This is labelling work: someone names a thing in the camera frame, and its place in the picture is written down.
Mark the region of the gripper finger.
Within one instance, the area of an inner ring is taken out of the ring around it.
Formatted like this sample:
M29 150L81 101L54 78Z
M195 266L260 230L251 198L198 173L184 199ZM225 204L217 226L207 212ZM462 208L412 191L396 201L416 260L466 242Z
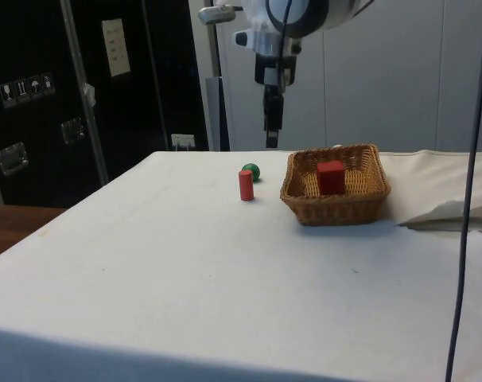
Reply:
M264 86L263 110L266 148L276 149L284 111L284 96L277 86Z

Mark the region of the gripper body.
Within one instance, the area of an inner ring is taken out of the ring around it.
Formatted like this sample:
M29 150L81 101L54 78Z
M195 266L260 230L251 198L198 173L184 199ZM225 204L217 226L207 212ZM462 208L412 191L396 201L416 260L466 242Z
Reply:
M255 81L262 85L278 84L278 63L279 58L255 54ZM285 85L291 85L295 81L296 56L284 56L282 59L282 74Z

